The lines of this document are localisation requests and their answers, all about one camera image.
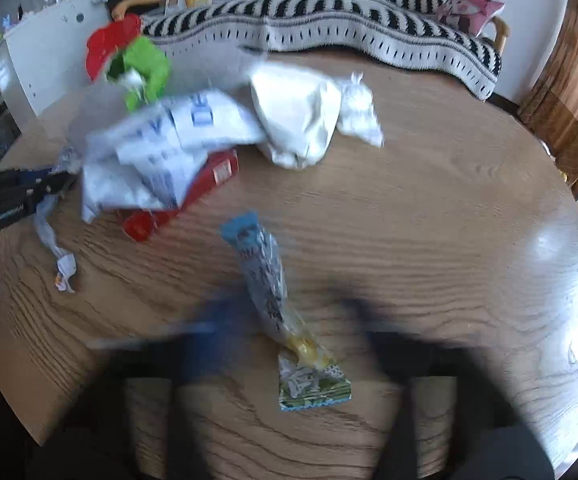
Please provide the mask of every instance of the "white cabinet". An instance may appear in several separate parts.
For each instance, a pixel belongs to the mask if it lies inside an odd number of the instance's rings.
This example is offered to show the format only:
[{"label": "white cabinet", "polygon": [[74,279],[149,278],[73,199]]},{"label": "white cabinet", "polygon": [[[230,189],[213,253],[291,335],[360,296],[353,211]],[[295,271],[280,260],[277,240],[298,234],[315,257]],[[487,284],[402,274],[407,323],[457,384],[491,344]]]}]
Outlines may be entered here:
[{"label": "white cabinet", "polygon": [[87,40],[106,26],[102,2],[65,0],[24,19],[0,44],[0,92],[21,129],[63,95],[88,85]]}]

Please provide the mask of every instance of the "table top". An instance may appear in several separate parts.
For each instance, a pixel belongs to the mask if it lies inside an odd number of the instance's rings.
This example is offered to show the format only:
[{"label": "table top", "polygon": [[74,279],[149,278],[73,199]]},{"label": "table top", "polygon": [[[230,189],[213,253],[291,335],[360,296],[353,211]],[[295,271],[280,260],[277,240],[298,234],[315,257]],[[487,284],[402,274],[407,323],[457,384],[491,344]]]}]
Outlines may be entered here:
[{"label": "table top", "polygon": [[[280,412],[277,349],[253,338],[245,362],[192,388],[219,478],[369,478],[398,391],[326,294],[332,278],[407,330],[479,347],[560,464],[578,441],[578,204],[549,156],[450,77],[353,55],[277,59],[334,76],[364,72],[383,149],[336,134],[319,165],[289,171],[241,148],[236,178],[144,244],[112,214],[83,223],[76,190],[50,218],[77,257],[75,294],[56,290],[55,260],[31,221],[0,233],[0,389],[14,412],[42,441],[100,362],[94,341],[157,333],[238,280],[218,229],[253,209],[279,241],[290,300],[338,357],[353,399]],[[77,102],[46,110],[6,165],[55,160]],[[416,383],[421,475],[443,466],[453,396],[452,380]],[[162,384],[136,381],[130,397],[143,467],[158,474]]]}]

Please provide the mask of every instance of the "red box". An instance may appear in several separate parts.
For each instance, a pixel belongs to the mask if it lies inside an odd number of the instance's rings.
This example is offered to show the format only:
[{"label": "red box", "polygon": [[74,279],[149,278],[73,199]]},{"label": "red box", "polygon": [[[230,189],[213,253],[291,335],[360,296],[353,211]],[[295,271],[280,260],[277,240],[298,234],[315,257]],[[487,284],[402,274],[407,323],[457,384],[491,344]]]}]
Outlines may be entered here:
[{"label": "red box", "polygon": [[213,153],[207,163],[195,176],[194,183],[187,192],[185,202],[179,209],[172,211],[118,211],[118,219],[124,233],[137,242],[144,242],[163,225],[171,222],[190,205],[200,200],[207,193],[221,186],[238,173],[238,155],[236,150]]}]

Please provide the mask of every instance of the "striped sofa cover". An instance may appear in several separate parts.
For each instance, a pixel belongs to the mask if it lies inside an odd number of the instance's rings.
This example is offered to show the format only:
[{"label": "striped sofa cover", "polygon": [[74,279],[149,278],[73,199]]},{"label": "striped sofa cover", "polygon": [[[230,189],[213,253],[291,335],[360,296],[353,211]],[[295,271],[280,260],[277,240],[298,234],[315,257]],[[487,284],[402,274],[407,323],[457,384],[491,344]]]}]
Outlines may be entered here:
[{"label": "striped sofa cover", "polygon": [[234,40],[276,52],[349,46],[390,65],[439,70],[479,99],[493,92],[501,57],[493,46],[435,23],[446,0],[213,0],[208,7],[144,18],[143,33],[168,56]]}]

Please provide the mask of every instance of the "baseboard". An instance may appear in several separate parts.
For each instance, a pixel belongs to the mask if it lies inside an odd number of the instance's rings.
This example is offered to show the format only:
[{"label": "baseboard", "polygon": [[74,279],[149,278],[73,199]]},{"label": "baseboard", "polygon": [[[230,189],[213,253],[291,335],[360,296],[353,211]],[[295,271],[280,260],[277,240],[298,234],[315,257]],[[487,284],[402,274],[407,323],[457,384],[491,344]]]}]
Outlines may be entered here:
[{"label": "baseboard", "polygon": [[519,108],[519,105],[515,104],[513,101],[509,101],[506,97],[502,97],[500,94],[496,94],[495,92],[491,94],[491,97],[487,99],[486,102],[493,104],[496,108],[500,108],[512,116],[517,114]]}]

